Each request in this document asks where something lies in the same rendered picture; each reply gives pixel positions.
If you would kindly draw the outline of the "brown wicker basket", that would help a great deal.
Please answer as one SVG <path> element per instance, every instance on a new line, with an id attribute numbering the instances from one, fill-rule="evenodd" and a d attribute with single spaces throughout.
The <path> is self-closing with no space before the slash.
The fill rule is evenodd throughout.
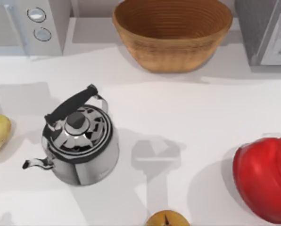
<path id="1" fill-rule="evenodd" d="M 220 0 L 123 0 L 112 14 L 130 55 L 154 73 L 184 73 L 203 65 L 232 19 Z"/>

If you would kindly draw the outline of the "round microwave knob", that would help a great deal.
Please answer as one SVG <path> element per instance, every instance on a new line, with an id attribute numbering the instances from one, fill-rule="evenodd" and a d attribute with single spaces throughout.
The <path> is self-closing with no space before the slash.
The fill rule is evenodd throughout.
<path id="1" fill-rule="evenodd" d="M 46 13 L 41 8 L 32 8 L 27 10 L 27 16 L 35 23 L 42 23 L 46 20 Z"/>
<path id="2" fill-rule="evenodd" d="M 51 32 L 44 27 L 34 29 L 33 35 L 37 40 L 42 42 L 47 42 L 52 38 Z"/>

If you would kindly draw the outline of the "pale microwave oven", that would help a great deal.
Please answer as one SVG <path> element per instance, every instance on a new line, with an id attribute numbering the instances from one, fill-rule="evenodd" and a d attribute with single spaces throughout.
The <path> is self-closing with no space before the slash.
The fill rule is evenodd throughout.
<path id="1" fill-rule="evenodd" d="M 46 20 L 35 23 L 27 10 L 41 8 Z M 0 56 L 61 56 L 72 11 L 71 0 L 0 0 Z M 37 40 L 33 31 L 47 28 L 52 38 Z"/>

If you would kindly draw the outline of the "brown pear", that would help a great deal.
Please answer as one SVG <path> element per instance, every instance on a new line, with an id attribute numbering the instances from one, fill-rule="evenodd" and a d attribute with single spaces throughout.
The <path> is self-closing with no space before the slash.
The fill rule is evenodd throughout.
<path id="1" fill-rule="evenodd" d="M 190 226 L 190 223 L 176 211 L 161 210 L 151 215 L 145 226 Z"/>

